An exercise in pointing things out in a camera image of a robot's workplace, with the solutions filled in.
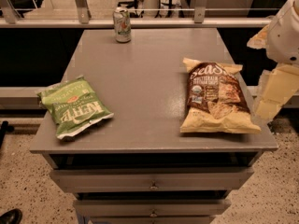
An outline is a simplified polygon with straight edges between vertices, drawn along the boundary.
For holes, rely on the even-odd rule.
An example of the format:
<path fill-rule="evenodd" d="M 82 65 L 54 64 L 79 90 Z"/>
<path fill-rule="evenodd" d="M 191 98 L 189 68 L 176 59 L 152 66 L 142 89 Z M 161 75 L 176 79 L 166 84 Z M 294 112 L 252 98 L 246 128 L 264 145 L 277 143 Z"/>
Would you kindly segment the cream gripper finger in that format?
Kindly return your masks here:
<path fill-rule="evenodd" d="M 247 46 L 252 49 L 265 49 L 267 34 L 268 34 L 269 26 L 266 25 L 263 29 L 261 29 L 256 35 L 251 37 L 247 43 Z"/>
<path fill-rule="evenodd" d="M 272 71 L 263 70 L 254 101 L 254 114 L 272 120 L 299 90 L 299 65 L 279 63 Z"/>

